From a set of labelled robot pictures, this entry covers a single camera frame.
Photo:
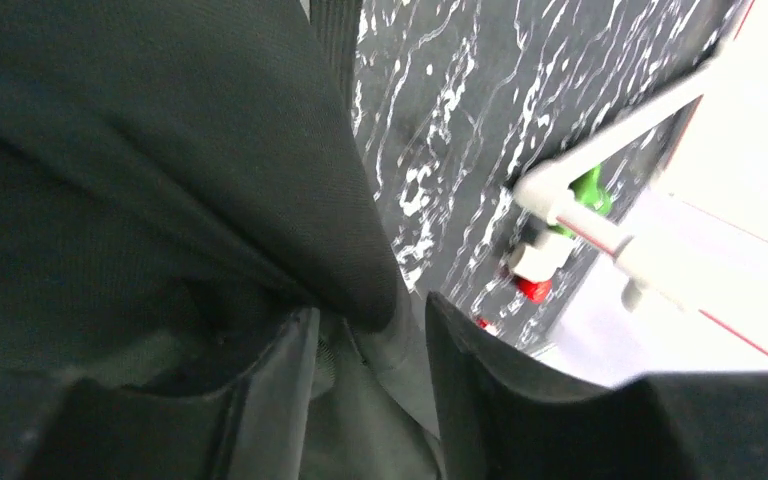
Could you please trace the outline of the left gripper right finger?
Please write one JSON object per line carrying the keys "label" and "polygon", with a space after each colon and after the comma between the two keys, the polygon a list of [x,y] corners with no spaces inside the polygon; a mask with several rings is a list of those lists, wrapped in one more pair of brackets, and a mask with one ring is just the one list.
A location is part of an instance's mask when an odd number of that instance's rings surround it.
{"label": "left gripper right finger", "polygon": [[516,350],[440,294],[425,320],[452,479],[768,479],[768,373],[606,389]]}

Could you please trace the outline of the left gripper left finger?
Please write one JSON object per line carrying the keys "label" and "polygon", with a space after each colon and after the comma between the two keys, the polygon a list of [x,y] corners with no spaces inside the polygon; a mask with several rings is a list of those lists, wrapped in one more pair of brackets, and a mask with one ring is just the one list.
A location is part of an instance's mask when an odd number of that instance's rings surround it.
{"label": "left gripper left finger", "polygon": [[294,312],[142,388],[0,373],[0,479],[295,479],[318,327]]}

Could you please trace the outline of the black student backpack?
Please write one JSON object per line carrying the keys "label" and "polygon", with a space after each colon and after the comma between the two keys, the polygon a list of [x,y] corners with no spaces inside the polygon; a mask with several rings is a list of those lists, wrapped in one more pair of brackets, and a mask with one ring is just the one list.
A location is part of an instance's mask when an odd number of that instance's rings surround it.
{"label": "black student backpack", "polygon": [[319,314],[295,479],[441,479],[351,126],[358,1],[0,1],[0,373],[142,388]]}

